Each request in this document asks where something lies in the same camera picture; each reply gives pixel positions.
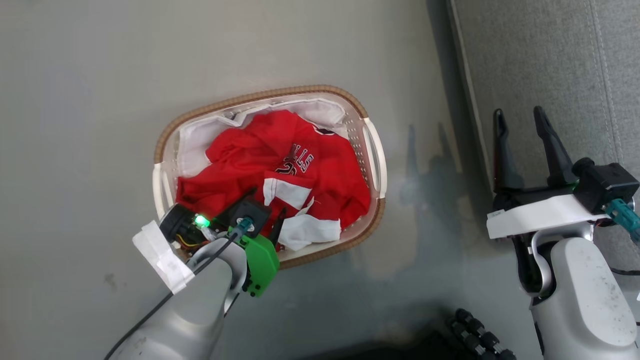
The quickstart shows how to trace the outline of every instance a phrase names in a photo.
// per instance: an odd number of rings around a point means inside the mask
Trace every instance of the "gray fabric cushion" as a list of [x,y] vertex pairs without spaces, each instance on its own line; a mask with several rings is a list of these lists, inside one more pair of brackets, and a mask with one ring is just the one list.
[[[572,160],[620,162],[640,178],[640,2],[450,0],[454,30],[488,176],[492,114],[504,110],[527,186],[548,170],[533,122],[544,107]],[[613,267],[640,270],[640,250],[621,229],[598,229]],[[640,289],[640,279],[618,277]]]

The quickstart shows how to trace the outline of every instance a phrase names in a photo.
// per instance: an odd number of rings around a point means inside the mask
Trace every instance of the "gray floor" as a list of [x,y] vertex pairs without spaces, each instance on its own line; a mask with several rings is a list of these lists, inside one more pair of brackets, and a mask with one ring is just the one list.
[[385,218],[358,248],[240,298],[221,358],[403,343],[460,306],[540,358],[515,259],[484,235],[490,196],[442,2],[5,0],[0,49],[2,358],[98,358],[166,292],[131,236],[155,217],[169,121],[314,83],[375,122]]

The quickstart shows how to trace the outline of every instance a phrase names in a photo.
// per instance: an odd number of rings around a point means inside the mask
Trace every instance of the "jersey lettering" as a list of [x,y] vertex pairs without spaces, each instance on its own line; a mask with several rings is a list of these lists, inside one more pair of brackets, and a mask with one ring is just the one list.
[[307,170],[309,169],[309,165],[311,165],[311,161],[314,160],[314,156],[307,153],[307,149],[302,148],[302,146],[296,143],[292,144],[289,155],[287,155],[287,157],[284,159],[285,163],[282,165],[282,167],[277,168],[276,172],[279,172],[281,174],[295,175],[296,167],[294,166],[294,164],[300,167],[300,170],[302,170],[302,172],[307,172]]

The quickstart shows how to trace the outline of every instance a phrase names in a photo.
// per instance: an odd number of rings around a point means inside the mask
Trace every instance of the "white plastic laundry basket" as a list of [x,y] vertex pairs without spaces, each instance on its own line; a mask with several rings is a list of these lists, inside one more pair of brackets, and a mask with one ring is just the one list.
[[340,234],[340,240],[313,243],[298,251],[280,251],[280,268],[325,258],[363,242],[382,219],[387,190],[387,164],[376,128],[360,102],[348,92],[329,85],[297,86],[234,97],[190,111],[171,122],[160,135],[154,156],[153,191],[158,217],[161,218],[166,209],[175,202],[177,178],[184,175],[180,174],[177,161],[182,127],[208,117],[222,116],[232,119],[236,114],[253,108],[309,99],[322,99],[339,104],[344,109],[342,124],[346,126],[346,136],[351,142],[362,176],[371,191],[371,205],[366,215]]

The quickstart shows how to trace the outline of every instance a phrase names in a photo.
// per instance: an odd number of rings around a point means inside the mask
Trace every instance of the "basket rim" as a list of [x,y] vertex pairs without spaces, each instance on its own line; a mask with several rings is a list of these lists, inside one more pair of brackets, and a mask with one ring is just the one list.
[[[156,151],[154,154],[154,164],[163,162],[163,154],[164,148],[166,147],[166,143],[171,136],[171,134],[182,124],[185,122],[205,115],[207,113],[211,113],[218,110],[223,110],[225,108],[229,108],[232,106],[241,105],[247,102],[259,101],[263,99],[269,99],[272,97],[280,97],[286,95],[299,95],[299,94],[311,94],[311,93],[328,93],[337,95],[345,100],[347,100],[358,112],[360,117],[367,118],[369,115],[367,111],[364,109],[362,104],[355,96],[351,95],[346,90],[338,88],[336,86],[331,85],[307,85],[307,86],[292,86],[288,88],[279,88],[274,90],[266,90],[261,92],[255,92],[252,94],[241,95],[237,97],[232,97],[227,100],[215,102],[210,105],[205,105],[195,110],[191,110],[187,113],[184,113],[177,117],[175,120],[171,121],[160,134],[158,141],[156,143]],[[336,246],[332,246],[328,249],[320,250],[318,252],[314,252],[312,254],[300,256],[298,258],[285,260],[280,263],[280,269],[292,268],[294,266],[303,265],[306,263],[310,263],[312,261],[320,260],[322,258],[326,258],[328,256],[337,254],[339,252],[349,250],[352,247],[355,247],[366,240],[378,227],[380,224],[380,220],[382,219],[382,214],[385,210],[385,199],[371,199],[372,201],[376,201],[376,211],[373,215],[373,218],[369,222],[369,225],[362,231],[358,236],[345,241],[343,243],[339,243]]]

